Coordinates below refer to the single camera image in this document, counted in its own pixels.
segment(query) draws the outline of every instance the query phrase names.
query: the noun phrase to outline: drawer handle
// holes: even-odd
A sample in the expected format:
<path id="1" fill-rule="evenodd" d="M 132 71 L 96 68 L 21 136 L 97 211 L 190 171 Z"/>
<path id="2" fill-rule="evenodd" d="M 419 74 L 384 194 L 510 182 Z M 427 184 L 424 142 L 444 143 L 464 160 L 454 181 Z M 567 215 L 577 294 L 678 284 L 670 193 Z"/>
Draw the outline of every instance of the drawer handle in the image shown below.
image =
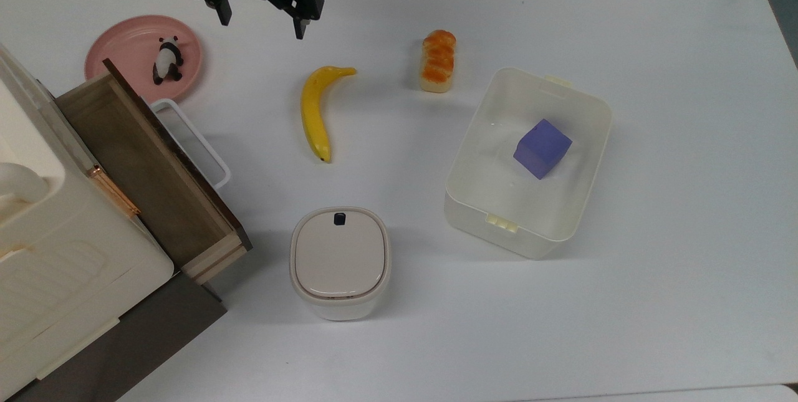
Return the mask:
<path id="1" fill-rule="evenodd" d="M 49 186 L 34 170 L 18 163 L 0 163 L 0 196 L 13 194 L 28 203 L 42 201 Z"/>

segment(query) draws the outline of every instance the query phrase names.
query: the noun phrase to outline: bread roll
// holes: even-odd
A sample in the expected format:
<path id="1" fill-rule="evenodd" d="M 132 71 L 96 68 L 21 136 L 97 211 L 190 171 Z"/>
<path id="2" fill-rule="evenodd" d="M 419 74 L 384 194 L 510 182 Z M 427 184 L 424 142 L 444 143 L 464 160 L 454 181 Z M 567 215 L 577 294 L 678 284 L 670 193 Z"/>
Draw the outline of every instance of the bread roll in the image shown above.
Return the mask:
<path id="1" fill-rule="evenodd" d="M 454 35 L 444 30 L 435 30 L 424 39 L 419 73 L 422 90 L 443 93 L 451 88 L 456 44 Z"/>

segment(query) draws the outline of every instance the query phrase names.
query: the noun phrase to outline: container lid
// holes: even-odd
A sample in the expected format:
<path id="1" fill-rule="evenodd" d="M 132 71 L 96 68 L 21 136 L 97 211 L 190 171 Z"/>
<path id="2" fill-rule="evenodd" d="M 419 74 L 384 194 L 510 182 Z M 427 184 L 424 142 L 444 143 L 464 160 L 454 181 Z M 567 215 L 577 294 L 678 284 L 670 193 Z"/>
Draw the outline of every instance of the container lid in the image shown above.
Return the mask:
<path id="1" fill-rule="evenodd" d="M 329 209 L 299 226 L 291 265 L 308 294 L 352 298 L 379 285 L 385 254 L 383 229 L 371 215 L 354 208 Z"/>

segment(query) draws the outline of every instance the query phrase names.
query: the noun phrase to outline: pink plate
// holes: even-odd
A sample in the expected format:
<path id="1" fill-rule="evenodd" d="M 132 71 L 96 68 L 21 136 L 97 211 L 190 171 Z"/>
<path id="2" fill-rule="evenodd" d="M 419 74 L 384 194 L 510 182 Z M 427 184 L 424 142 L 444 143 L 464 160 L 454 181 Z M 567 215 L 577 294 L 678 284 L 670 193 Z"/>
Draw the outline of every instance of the pink plate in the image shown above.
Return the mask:
<path id="1" fill-rule="evenodd" d="M 165 79 L 160 86 L 152 82 L 152 64 L 160 50 L 159 38 L 177 36 L 183 56 L 180 81 Z M 167 16 L 139 16 L 118 22 L 94 41 L 86 55 L 86 79 L 105 71 L 109 58 L 130 86 L 147 103 L 161 98 L 178 99 L 194 84 L 202 65 L 200 40 L 183 22 Z"/>

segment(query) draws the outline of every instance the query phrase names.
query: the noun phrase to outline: brass hinge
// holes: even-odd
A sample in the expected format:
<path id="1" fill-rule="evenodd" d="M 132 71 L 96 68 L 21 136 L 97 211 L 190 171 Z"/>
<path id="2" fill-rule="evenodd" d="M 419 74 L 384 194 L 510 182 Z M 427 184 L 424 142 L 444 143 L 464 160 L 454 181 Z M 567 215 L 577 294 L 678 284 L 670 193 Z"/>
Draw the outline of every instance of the brass hinge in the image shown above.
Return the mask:
<path id="1" fill-rule="evenodd" d="M 117 184 L 105 174 L 99 165 L 95 165 L 91 170 L 86 171 L 86 174 L 91 180 L 100 188 L 103 193 L 111 198 L 111 201 L 124 212 L 128 218 L 133 218 L 140 214 L 139 208 L 125 195 Z"/>

